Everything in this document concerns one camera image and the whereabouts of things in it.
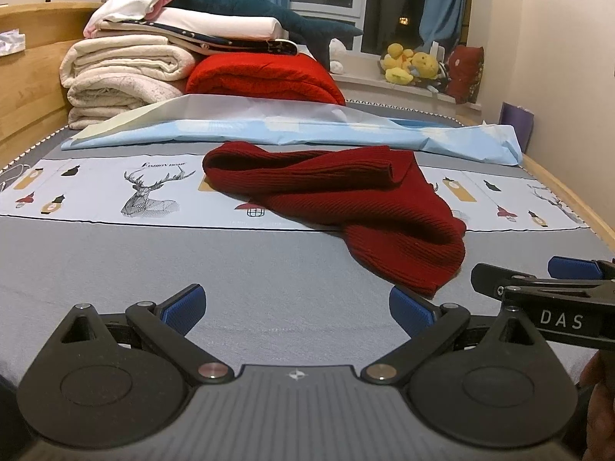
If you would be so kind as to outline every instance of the white das lettering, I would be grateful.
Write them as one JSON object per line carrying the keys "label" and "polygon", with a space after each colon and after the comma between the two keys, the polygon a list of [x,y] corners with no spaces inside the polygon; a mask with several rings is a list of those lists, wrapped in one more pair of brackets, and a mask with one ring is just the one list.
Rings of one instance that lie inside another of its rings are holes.
{"label": "white das lettering", "polygon": [[[581,319],[583,319],[582,315],[575,315],[574,316],[574,322],[573,322],[573,329],[580,329],[583,326],[583,322],[581,321]],[[548,324],[551,322],[551,311],[550,310],[543,310],[542,314],[540,315],[540,324]],[[557,322],[555,323],[556,326],[562,326],[562,327],[566,327],[566,316],[565,314],[561,314],[557,320]]]}

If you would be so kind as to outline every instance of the wooden bed frame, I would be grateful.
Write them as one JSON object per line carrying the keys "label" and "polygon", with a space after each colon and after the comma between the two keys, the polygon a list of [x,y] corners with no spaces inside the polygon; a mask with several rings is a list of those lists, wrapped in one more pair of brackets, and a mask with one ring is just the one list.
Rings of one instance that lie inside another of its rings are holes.
{"label": "wooden bed frame", "polygon": [[[0,169],[66,125],[70,105],[58,70],[66,51],[83,38],[85,24],[99,5],[60,2],[0,8],[0,32],[19,28],[26,35],[25,51],[0,57]],[[522,166],[615,250],[613,229],[573,191],[527,156]]]}

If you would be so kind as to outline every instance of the deer print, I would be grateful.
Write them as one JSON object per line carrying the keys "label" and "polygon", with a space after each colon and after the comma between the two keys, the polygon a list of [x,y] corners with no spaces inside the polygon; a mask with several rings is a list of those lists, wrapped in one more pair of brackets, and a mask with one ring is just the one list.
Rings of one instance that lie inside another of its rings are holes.
{"label": "deer print", "polygon": [[564,203],[562,203],[562,201],[560,200],[560,198],[558,198],[557,196],[553,195],[553,200],[548,199],[546,197],[543,197],[541,195],[539,195],[536,191],[549,191],[549,189],[547,189],[546,187],[536,187],[536,186],[530,186],[529,184],[527,184],[527,186],[532,190],[532,192],[534,193],[534,195],[539,198],[542,199],[543,201],[546,201],[547,203],[551,204],[552,206],[556,206],[558,208],[561,209],[561,211],[568,217],[570,218],[575,224],[582,224],[583,220],[581,220],[579,217],[577,217],[576,214],[568,211],[566,208],[564,208]]}
{"label": "deer print", "polygon": [[179,174],[171,177],[171,174],[167,173],[165,178],[158,180],[158,182],[151,186],[145,186],[143,184],[143,174],[135,177],[135,174],[141,171],[140,169],[133,171],[130,175],[128,175],[127,172],[124,172],[124,178],[132,184],[132,188],[135,189],[136,192],[128,201],[126,201],[126,204],[124,204],[124,207],[122,208],[122,215],[129,216],[131,218],[139,216],[161,217],[177,211],[180,206],[176,201],[170,199],[165,201],[150,199],[150,192],[160,189],[166,182],[183,180],[194,173],[192,172],[186,174],[186,172],[180,167],[179,169]]}

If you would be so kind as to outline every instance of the purple object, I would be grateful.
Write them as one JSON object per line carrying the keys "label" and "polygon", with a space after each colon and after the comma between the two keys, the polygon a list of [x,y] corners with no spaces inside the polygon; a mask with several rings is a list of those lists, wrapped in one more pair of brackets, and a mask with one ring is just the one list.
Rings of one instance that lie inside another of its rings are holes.
{"label": "purple object", "polygon": [[511,124],[515,129],[521,151],[525,152],[530,142],[532,128],[534,128],[534,115],[523,107],[502,103],[499,124]]}

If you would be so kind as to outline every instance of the white plush toy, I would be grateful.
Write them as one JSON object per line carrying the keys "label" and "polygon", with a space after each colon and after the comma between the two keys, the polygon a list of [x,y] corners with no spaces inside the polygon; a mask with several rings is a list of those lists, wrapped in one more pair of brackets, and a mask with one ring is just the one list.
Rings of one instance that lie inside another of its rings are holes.
{"label": "white plush toy", "polygon": [[341,60],[346,55],[346,52],[346,47],[339,39],[334,38],[331,40],[331,43],[329,43],[329,56],[331,58],[330,69],[332,74],[344,73],[344,66]]}

